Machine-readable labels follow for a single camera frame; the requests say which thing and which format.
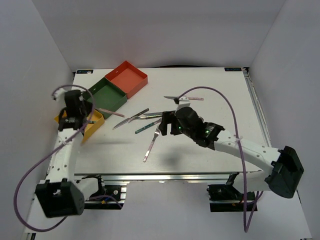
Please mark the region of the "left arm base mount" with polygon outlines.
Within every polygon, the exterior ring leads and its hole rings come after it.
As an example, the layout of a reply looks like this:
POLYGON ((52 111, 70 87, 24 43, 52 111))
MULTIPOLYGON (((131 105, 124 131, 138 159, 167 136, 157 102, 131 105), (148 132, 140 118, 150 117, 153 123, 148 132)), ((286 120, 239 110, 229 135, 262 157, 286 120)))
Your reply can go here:
POLYGON ((97 180, 97 191, 85 201, 85 210, 120 210, 123 207, 127 192, 125 183, 106 180, 100 174, 83 176, 76 183, 86 179, 97 180))

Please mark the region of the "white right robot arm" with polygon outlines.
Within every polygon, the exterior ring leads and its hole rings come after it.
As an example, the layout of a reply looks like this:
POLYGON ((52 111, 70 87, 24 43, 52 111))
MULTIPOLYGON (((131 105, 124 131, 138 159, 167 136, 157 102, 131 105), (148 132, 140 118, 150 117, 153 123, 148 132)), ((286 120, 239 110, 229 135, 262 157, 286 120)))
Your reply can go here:
POLYGON ((302 163, 292 147, 284 149, 259 145, 236 138, 223 126, 204 122, 191 107, 165 111, 159 125, 163 136, 171 125, 171 135, 183 134, 198 146, 230 154, 259 168, 251 173, 233 173, 225 184, 226 195, 236 200, 245 192, 271 191, 291 199, 304 173, 302 163))

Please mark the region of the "pink handled fork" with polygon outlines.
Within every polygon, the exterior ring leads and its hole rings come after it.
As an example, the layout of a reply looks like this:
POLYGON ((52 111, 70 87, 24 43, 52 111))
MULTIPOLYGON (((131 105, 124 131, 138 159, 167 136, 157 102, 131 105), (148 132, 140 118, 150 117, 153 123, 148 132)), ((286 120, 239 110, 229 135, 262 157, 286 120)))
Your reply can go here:
POLYGON ((148 159, 148 157, 149 157, 149 155, 150 155, 150 152, 152 151, 152 148, 153 148, 153 146, 154 146, 154 143, 155 143, 157 137, 160 135, 160 133, 161 133, 161 131, 160 131, 160 126, 158 125, 157 128, 156 128, 156 130, 155 130, 155 132, 154 132, 154 135, 153 135, 153 138, 152 138, 152 140, 151 140, 151 143, 150 143, 150 145, 149 145, 149 147, 148 147, 148 150, 147 150, 147 152, 145 153, 145 156, 144 156, 144 158, 143 158, 143 162, 144 162, 144 163, 147 161, 147 159, 148 159))

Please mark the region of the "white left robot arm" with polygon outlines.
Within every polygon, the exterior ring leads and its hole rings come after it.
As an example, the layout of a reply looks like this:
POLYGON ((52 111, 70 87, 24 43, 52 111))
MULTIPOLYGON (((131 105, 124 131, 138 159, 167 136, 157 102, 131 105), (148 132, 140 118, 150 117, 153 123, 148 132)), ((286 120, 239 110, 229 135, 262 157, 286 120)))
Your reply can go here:
POLYGON ((65 108, 58 117, 55 145, 62 148, 52 155, 44 183, 36 186, 35 194, 47 218, 81 215, 85 202, 105 196, 106 187, 98 175, 75 180, 76 161, 84 138, 84 125, 92 110, 80 90, 63 94, 65 108))

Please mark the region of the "yellow box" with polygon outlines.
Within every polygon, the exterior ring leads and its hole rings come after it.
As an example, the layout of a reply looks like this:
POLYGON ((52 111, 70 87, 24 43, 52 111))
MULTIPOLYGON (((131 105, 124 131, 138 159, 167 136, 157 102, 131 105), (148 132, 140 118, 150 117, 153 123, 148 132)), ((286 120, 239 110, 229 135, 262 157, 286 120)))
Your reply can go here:
MULTIPOLYGON (((79 130, 83 125, 59 125, 59 115, 57 115, 54 120, 58 123, 58 136, 56 139, 56 145, 61 145, 63 142, 72 136, 77 130, 79 130)), ((103 115, 97 110, 94 111, 93 116, 87 117, 87 121, 96 121, 95 124, 87 124, 85 129, 76 135, 72 140, 82 136, 81 145, 83 145, 104 123, 105 119, 103 115)))

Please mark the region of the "green handled knife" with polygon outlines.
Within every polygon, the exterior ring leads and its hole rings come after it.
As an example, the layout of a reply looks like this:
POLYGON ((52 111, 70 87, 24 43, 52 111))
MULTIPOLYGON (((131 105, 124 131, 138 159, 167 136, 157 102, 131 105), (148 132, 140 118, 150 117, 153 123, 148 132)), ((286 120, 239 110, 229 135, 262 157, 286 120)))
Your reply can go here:
POLYGON ((146 112, 143 115, 147 117, 162 116, 163 112, 146 112))

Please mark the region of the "pink handled knife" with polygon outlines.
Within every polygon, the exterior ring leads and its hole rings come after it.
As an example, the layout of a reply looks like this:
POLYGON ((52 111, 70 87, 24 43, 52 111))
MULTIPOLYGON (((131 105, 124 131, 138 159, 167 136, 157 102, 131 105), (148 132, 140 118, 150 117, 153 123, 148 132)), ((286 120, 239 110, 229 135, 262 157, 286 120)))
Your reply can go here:
MULTIPOLYGON (((163 96, 163 97, 170 100, 174 100, 175 98, 177 98, 177 96, 163 96)), ((204 101, 204 98, 202 97, 186 97, 186 98, 191 101, 204 101)))

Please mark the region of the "green handled fork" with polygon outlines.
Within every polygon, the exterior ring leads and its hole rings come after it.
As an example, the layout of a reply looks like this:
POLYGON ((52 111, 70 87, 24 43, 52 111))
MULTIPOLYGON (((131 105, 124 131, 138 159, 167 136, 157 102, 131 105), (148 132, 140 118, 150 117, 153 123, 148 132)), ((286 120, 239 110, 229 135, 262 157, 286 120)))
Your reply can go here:
POLYGON ((151 127, 153 127, 154 125, 156 125, 156 124, 160 123, 161 121, 162 121, 162 119, 161 119, 161 118, 160 118, 160 119, 158 119, 158 120, 156 120, 156 121, 153 121, 153 122, 151 122, 151 123, 149 123, 149 124, 145 125, 144 127, 139 128, 139 129, 138 129, 138 130, 136 130, 134 133, 135 133, 135 134, 139 134, 139 133, 141 133, 141 132, 143 132, 143 131, 145 131, 145 130, 147 130, 147 129, 151 128, 151 127))

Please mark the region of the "aluminium table frame rail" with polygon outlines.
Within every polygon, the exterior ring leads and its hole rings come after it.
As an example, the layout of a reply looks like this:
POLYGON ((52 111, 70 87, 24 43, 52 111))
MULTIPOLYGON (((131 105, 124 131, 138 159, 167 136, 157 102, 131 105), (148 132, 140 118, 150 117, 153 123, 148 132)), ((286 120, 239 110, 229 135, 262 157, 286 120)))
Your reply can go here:
POLYGON ((270 151, 272 146, 265 115, 263 113, 263 109, 260 104, 258 95, 249 76, 249 68, 240 67, 239 70, 239 73, 241 74, 242 78, 244 78, 249 92, 249 96, 251 98, 251 102, 256 114, 256 119, 260 127, 260 133, 263 137, 263 144, 258 144, 257 140, 254 140, 252 142, 245 138, 241 138, 239 142, 243 145, 243 154, 246 157, 245 160, 248 163, 257 166, 268 175, 271 174, 273 167, 271 166, 271 160, 266 159, 266 157, 269 157, 269 154, 271 157, 277 157, 279 156, 279 153, 276 153, 276 148, 270 151))

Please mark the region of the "green box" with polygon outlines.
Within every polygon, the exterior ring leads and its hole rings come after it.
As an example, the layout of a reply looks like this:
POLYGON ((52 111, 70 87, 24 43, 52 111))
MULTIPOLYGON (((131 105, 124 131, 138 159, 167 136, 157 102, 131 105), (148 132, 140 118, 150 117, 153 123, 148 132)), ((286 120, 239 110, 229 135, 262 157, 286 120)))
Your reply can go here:
POLYGON ((95 109, 108 119, 111 114, 102 112, 98 108, 116 112, 122 105, 127 102, 127 95, 119 87, 103 77, 92 87, 88 89, 93 95, 95 109))

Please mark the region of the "brown handled knife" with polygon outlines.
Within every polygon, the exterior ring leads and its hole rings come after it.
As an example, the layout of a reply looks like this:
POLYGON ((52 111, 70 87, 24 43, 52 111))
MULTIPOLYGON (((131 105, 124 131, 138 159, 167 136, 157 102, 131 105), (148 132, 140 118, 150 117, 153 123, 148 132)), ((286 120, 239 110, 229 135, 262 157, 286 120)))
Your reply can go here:
POLYGON ((139 117, 139 116, 145 114, 146 112, 148 112, 149 110, 150 110, 149 108, 146 108, 146 109, 142 110, 141 112, 138 112, 137 114, 135 114, 135 115, 133 115, 133 116, 131 116, 131 117, 127 117, 125 120, 123 120, 123 121, 119 122, 118 124, 116 124, 116 125, 112 128, 112 130, 115 130, 116 128, 119 128, 119 127, 121 127, 122 125, 128 123, 129 120, 130 120, 132 117, 139 117))

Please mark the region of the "red box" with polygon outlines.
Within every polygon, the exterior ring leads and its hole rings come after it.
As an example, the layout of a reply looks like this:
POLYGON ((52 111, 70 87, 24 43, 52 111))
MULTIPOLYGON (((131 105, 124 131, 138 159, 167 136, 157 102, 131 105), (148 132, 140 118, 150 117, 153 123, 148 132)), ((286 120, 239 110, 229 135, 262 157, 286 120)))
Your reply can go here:
POLYGON ((121 89, 126 94, 127 99, 132 98, 148 84, 148 75, 128 61, 124 61, 104 77, 121 89))

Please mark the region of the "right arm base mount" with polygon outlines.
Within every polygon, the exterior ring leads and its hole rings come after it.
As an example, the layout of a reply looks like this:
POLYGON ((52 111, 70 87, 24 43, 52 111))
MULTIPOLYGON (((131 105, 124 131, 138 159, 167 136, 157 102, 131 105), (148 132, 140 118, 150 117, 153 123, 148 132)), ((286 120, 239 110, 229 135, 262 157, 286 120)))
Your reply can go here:
POLYGON ((209 206, 212 213, 242 212, 244 194, 233 187, 239 172, 232 173, 224 184, 210 184, 207 187, 209 206))

